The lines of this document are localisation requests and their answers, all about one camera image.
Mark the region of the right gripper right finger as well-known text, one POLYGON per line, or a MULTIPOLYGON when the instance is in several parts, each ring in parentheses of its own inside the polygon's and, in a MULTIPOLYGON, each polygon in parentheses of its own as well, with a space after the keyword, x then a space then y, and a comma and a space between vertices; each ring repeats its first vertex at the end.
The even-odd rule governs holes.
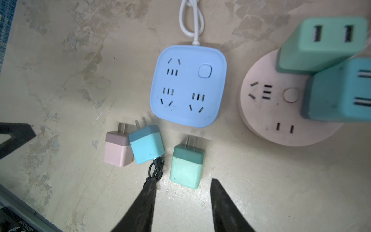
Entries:
POLYGON ((254 232, 217 179, 211 181, 211 203, 215 232, 254 232))

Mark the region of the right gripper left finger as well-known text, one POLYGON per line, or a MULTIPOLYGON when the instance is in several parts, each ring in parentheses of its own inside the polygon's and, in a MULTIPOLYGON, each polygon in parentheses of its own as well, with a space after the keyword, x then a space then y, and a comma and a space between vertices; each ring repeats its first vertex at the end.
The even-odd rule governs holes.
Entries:
POLYGON ((148 179, 138 197, 112 232, 152 231, 156 191, 155 179, 148 179))

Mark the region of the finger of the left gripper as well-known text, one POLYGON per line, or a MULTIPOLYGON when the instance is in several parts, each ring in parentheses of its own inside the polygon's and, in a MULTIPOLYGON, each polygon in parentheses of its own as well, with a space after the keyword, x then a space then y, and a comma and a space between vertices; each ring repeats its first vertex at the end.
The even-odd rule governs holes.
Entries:
POLYGON ((1 122, 1 134, 10 136, 8 140, 1 143, 1 159, 36 137, 32 126, 27 123, 1 122))

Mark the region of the teal charger adapter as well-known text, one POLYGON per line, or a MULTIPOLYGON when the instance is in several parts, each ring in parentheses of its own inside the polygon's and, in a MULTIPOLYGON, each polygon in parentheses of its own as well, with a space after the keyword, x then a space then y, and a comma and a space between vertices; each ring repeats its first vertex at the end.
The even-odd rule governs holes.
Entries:
POLYGON ((325 122, 369 122, 371 60, 349 59, 309 77, 301 115, 325 122))

